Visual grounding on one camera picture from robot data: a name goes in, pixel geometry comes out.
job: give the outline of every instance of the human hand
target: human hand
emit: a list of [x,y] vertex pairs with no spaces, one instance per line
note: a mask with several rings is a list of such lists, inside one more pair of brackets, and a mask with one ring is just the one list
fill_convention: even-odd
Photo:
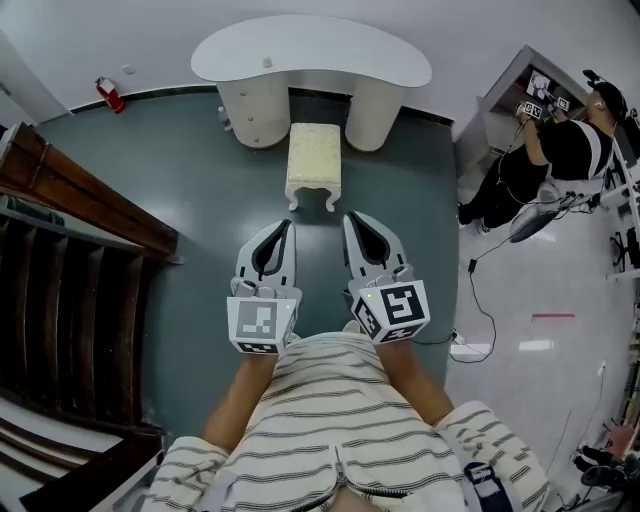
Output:
[[522,112],[518,116],[518,121],[520,122],[520,124],[526,123],[529,119],[531,119],[531,116],[529,114],[525,114],[524,112]]

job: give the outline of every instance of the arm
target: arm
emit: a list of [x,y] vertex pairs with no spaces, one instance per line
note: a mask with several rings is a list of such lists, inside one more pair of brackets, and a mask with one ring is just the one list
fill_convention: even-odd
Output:
[[520,116],[520,122],[524,123],[522,128],[524,145],[527,148],[527,156],[533,165],[547,165],[549,161],[545,158],[538,138],[538,129],[533,120],[527,115]]
[[236,372],[231,387],[211,413],[202,435],[208,443],[231,453],[238,445],[253,410],[271,383],[275,356],[248,355]]
[[425,423],[437,425],[453,411],[444,390],[421,368],[409,340],[376,345],[389,382]]

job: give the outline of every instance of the white table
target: white table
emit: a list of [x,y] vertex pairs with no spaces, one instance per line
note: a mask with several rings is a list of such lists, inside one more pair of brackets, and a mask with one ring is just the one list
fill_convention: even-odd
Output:
[[231,25],[200,43],[191,68],[216,82],[236,137],[254,148],[270,147],[289,131],[287,72],[358,75],[345,136],[361,151],[384,144],[406,89],[431,80],[429,62],[406,41],[328,16],[269,16]]

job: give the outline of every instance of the white wall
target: white wall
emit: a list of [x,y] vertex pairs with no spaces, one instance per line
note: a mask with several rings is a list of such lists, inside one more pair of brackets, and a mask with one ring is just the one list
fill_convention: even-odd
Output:
[[2,30],[0,30],[0,82],[11,92],[10,100],[0,98],[0,120],[4,126],[11,126],[18,121],[32,123],[45,121],[67,113],[67,109],[51,95],[51,92],[42,85],[20,58],[20,54]]
[[[3,0],[0,27],[51,92],[75,107],[97,99],[99,75],[122,92],[202,83],[190,69],[202,39],[280,13],[349,18],[414,44],[433,80],[405,104],[455,119],[456,133],[524,44],[580,81],[593,68],[624,92],[640,84],[640,15],[628,0]],[[123,64],[137,73],[125,76]],[[337,92],[353,83],[318,73],[299,80]]]

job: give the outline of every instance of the red object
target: red object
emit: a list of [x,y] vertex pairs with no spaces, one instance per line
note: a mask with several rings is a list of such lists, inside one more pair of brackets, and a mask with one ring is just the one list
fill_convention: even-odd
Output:
[[96,89],[116,114],[124,110],[124,100],[119,96],[111,80],[101,76],[96,80]]

